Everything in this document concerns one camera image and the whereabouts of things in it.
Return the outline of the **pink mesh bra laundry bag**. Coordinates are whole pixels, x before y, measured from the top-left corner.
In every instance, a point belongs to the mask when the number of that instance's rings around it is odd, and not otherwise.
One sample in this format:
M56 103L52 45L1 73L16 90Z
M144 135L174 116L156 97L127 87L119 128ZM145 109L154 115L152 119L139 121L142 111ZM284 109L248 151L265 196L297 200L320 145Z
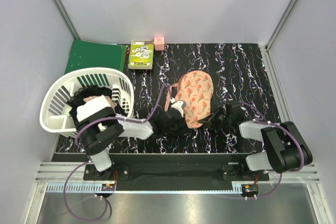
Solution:
M174 102L184 101L185 122L188 128L202 126L199 120L211 113L211 98L214 86L211 76L203 71L195 70L183 75L177 83L169 87L164 110L167 111Z

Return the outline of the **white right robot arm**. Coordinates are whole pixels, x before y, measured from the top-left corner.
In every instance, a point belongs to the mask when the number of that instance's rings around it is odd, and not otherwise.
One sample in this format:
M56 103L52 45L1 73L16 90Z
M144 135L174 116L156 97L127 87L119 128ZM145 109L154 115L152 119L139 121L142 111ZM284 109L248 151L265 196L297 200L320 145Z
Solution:
M228 101L198 122L217 134L234 133L263 144L262 152L246 156L238 167L239 176L244 180L252 179L261 170L278 174L298 172L313 161L311 150L292 121L265 121L248 103Z

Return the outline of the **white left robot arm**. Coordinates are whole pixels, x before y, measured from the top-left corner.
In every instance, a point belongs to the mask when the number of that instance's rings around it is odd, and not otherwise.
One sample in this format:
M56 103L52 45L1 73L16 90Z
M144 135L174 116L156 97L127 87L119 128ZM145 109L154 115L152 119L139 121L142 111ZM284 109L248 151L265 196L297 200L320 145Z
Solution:
M152 136L177 133L184 125L184 110L170 108L149 120L131 119L106 107L76 124L76 139L95 166L95 174L103 180L113 175L107 147L119 137L146 140Z

